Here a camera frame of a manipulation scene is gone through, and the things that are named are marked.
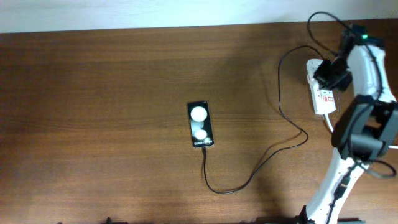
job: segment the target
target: black cable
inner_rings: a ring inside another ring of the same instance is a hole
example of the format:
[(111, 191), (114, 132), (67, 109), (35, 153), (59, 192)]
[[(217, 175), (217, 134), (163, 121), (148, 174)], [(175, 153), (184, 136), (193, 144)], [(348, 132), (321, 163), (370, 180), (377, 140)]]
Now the black cable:
[[(334, 20), (335, 20), (337, 23), (339, 23), (340, 25), (342, 25), (345, 29), (347, 29), (348, 31), (350, 31), (350, 32), (351, 32), (352, 34), (354, 34), (355, 36), (358, 37), (358, 35), (360, 35), (360, 34), (358, 34), (357, 32), (355, 32), (350, 26), (348, 26), (348, 25), (345, 24), (343, 21), (341, 21), (339, 18), (337, 18), (337, 17), (334, 16), (333, 14), (330, 14), (329, 12), (315, 12), (315, 13), (313, 13), (313, 14), (310, 16), (310, 18), (308, 19), (308, 22), (307, 22), (308, 34), (310, 35), (311, 39), (312, 39), (316, 44), (318, 44), (320, 47), (326, 49), (327, 51), (329, 51), (330, 53), (332, 53), (334, 56), (338, 56), (338, 54), (337, 54), (336, 52), (330, 50), (328, 47), (324, 46), (323, 44), (321, 44), (321, 43), (320, 43), (318, 40), (316, 40), (316, 39), (313, 37), (313, 35), (312, 35), (311, 27), (310, 27), (310, 21), (311, 21), (311, 19), (312, 19), (314, 16), (316, 16), (316, 15), (318, 15), (318, 14), (325, 14), (325, 15), (328, 15), (328, 16), (334, 18)], [(370, 58), (371, 58), (371, 60), (372, 60), (372, 62), (373, 62), (373, 64), (374, 64), (374, 66), (375, 66), (375, 68), (376, 68), (377, 77), (378, 77), (378, 79), (379, 79), (379, 85), (380, 85), (380, 87), (379, 87), (379, 91), (378, 91), (378, 94), (377, 94), (376, 99), (373, 98), (372, 102), (370, 102), (364, 109), (362, 109), (362, 110), (354, 117), (353, 122), (351, 123), (351, 126), (349, 127), (349, 130), (348, 130), (348, 138), (347, 138), (347, 141), (345, 142), (345, 144), (348, 144), (349, 155), (354, 159), (356, 165), (360, 166), (360, 168), (362, 168), (367, 174), (370, 174), (370, 175), (372, 175), (372, 176), (374, 176), (374, 177), (381, 178), (381, 179), (390, 179), (390, 178), (395, 177), (396, 174), (397, 174), (397, 172), (396, 172), (396, 170), (395, 170), (394, 167), (392, 167), (390, 164), (388, 164), (388, 163), (386, 163), (386, 162), (379, 161), (379, 160), (365, 160), (365, 161), (362, 161), (361, 158), (359, 158), (359, 157), (357, 157), (357, 156), (354, 155), (353, 150), (352, 150), (352, 148), (351, 148), (351, 134), (352, 134), (353, 127), (354, 127), (355, 123), (358, 121), (358, 119), (361, 117), (361, 115), (362, 115), (363, 113), (365, 113), (370, 107), (374, 106), (374, 104), (377, 102), (377, 100), (380, 99), (380, 97), (381, 97), (381, 95), (382, 95), (382, 91), (383, 91), (381, 72), (380, 72), (379, 64), (378, 64), (377, 61), (376, 61), (376, 57), (374, 56), (373, 52), (372, 52), (371, 49), (369, 48), (368, 44), (366, 44), (365, 42), (362, 41), (362, 38), (357, 38), (357, 39), (358, 39), (358, 40), (361, 40), (360, 44), (363, 44), (363, 45), (366, 47), (366, 50), (368, 51), (368, 54), (369, 54), (369, 56), (370, 56)], [(380, 173), (377, 173), (377, 172), (368, 170), (367, 168), (365, 168), (365, 167), (362, 166), (363, 164), (373, 163), (373, 162), (377, 162), (377, 163), (380, 163), (380, 164), (383, 164), (383, 165), (387, 166), (387, 167), (390, 168), (390, 170), (392, 171), (392, 174), (391, 174), (391, 175), (380, 174)]]
[(319, 41), (318, 41), (316, 38), (314, 38), (314, 36), (312, 35), (312, 31), (311, 31), (311, 27), (310, 27), (310, 22), (311, 22), (311, 19), (312, 19), (314, 16), (318, 15), (318, 14), (325, 14), (325, 15), (328, 15), (328, 16), (334, 18), (336, 22), (338, 22), (340, 25), (342, 25), (343, 27), (345, 27), (346, 29), (348, 29), (348, 30), (351, 31), (352, 33), (355, 33), (355, 32), (354, 32), (353, 29), (351, 29), (349, 26), (347, 26), (347, 24), (345, 24), (343, 21), (341, 21), (340, 19), (338, 19), (335, 15), (330, 14), (329, 12), (315, 12), (314, 14), (312, 14), (312, 15), (310, 16), (310, 18), (308, 18), (308, 21), (307, 21), (307, 30), (308, 30), (308, 34), (310, 35), (311, 39), (312, 39), (316, 44), (318, 44), (320, 47), (322, 47), (323, 49), (329, 51), (331, 54), (333, 54), (335, 57), (337, 57), (338, 54), (337, 54), (336, 52), (330, 50), (328, 47), (326, 47), (325, 45), (323, 45), (321, 42), (319, 42)]
[(329, 210), (328, 220), (326, 221), (326, 224), (329, 224), (329, 223), (330, 223), (331, 214), (333, 213), (333, 209), (335, 208), (336, 201), (337, 201), (337, 200), (334, 199), (333, 202), (330, 204), (330, 210)]
[(295, 47), (294, 49), (289, 50), (288, 52), (286, 52), (286, 53), (282, 56), (282, 58), (279, 60), (279, 64), (278, 64), (278, 106), (279, 106), (279, 112), (280, 112), (280, 114), (282, 115), (282, 117), (283, 117), (284, 119), (286, 119), (290, 124), (292, 124), (293, 126), (295, 126), (297, 129), (299, 129), (301, 132), (303, 132), (303, 133), (306, 135), (305, 140), (302, 141), (300, 144), (296, 144), (296, 145), (294, 145), (294, 146), (289, 146), (289, 147), (283, 147), (282, 149), (276, 150), (276, 151), (273, 152), (267, 159), (265, 159), (265, 161), (262, 162), (262, 163), (257, 167), (257, 169), (255, 169), (255, 170), (252, 172), (252, 174), (250, 175), (250, 177), (248, 178), (248, 180), (247, 180), (243, 185), (241, 185), (241, 186), (239, 186), (239, 187), (237, 187), (237, 188), (235, 188), (235, 189), (233, 189), (233, 190), (227, 190), (227, 191), (217, 191), (217, 190), (214, 190), (213, 188), (210, 187), (210, 184), (209, 184), (208, 181), (207, 181), (207, 175), (206, 175), (206, 148), (203, 147), (203, 148), (202, 148), (202, 153), (203, 153), (203, 174), (204, 174), (204, 176), (205, 176), (206, 185), (207, 185), (207, 187), (208, 187), (212, 192), (214, 192), (214, 193), (216, 193), (216, 194), (232, 194), (232, 193), (235, 193), (235, 192), (238, 192), (238, 191), (242, 190), (243, 188), (245, 188), (245, 187), (250, 183), (250, 181), (254, 178), (254, 176), (260, 171), (261, 167), (263, 167), (263, 166), (266, 164), (266, 162), (267, 162), (270, 158), (272, 158), (274, 155), (276, 155), (278, 152), (283, 151), (283, 150), (287, 150), (287, 149), (294, 149), (294, 148), (300, 147), (300, 146), (302, 146), (303, 144), (305, 144), (305, 143), (308, 141), (308, 133), (307, 133), (304, 129), (302, 129), (301, 127), (299, 127), (299, 126), (296, 125), (295, 123), (293, 123), (290, 119), (288, 119), (288, 117), (286, 117), (286, 115), (285, 115), (284, 112), (282, 111), (282, 107), (281, 107), (281, 105), (280, 105), (280, 66), (282, 65), (282, 62), (284, 61), (284, 59), (286, 58), (286, 56), (287, 56), (289, 53), (293, 52), (294, 50), (298, 50), (298, 49), (302, 49), (302, 48), (310, 48), (310, 49), (314, 50), (314, 51), (322, 58), (322, 60), (325, 59), (325, 58), (323, 57), (323, 55), (322, 55), (315, 47), (312, 47), (312, 46), (309, 46), (309, 45), (303, 45), (303, 46), (300, 46), (300, 47)]

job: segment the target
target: smartphone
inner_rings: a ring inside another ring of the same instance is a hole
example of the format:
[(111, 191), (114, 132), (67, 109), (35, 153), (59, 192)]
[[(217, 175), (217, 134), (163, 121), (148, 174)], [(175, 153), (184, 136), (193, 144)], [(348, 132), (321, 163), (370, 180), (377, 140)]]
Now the smartphone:
[(213, 146), (214, 138), (207, 101), (188, 103), (188, 117), (193, 147)]

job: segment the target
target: power strip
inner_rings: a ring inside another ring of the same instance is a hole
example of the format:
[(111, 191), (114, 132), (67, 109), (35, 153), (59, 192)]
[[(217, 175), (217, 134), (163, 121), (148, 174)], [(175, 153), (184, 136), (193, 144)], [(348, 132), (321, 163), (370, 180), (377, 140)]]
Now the power strip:
[(310, 84), (312, 103), (315, 114), (325, 115), (336, 110), (335, 97), (331, 90), (320, 90), (318, 80), (314, 79), (315, 71), (322, 63), (320, 59), (311, 59), (307, 62), (307, 80)]

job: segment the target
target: white wall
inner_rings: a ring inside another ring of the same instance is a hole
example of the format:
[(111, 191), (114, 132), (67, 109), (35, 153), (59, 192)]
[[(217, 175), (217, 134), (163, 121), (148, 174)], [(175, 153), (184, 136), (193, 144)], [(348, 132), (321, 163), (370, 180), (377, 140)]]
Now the white wall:
[(0, 0), (0, 32), (306, 21), (315, 11), (396, 18), (398, 0)]

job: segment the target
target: wooden table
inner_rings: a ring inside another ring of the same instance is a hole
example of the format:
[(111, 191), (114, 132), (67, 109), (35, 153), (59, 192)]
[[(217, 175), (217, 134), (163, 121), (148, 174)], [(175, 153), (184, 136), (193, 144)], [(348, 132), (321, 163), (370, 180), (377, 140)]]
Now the wooden table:
[[(398, 20), (356, 22), (385, 39), (397, 96)], [(325, 45), (337, 46), (336, 23), (313, 29)], [(107, 216), (239, 223), (298, 215), (332, 152), (306, 81), (305, 63), (316, 54), (292, 53), (281, 71), (282, 107), (308, 131), (308, 143), (276, 155), (236, 194), (207, 189), (186, 104), (209, 102), (210, 184), (241, 185), (265, 152), (304, 139), (292, 139), (299, 131), (277, 110), (278, 61), (302, 44), (313, 45), (301, 22), (1, 34), (1, 223), (104, 223)], [(352, 89), (340, 98), (344, 110)], [(385, 160), (396, 166), (398, 151)], [(340, 217), (396, 223), (397, 190), (397, 179), (364, 175)]]

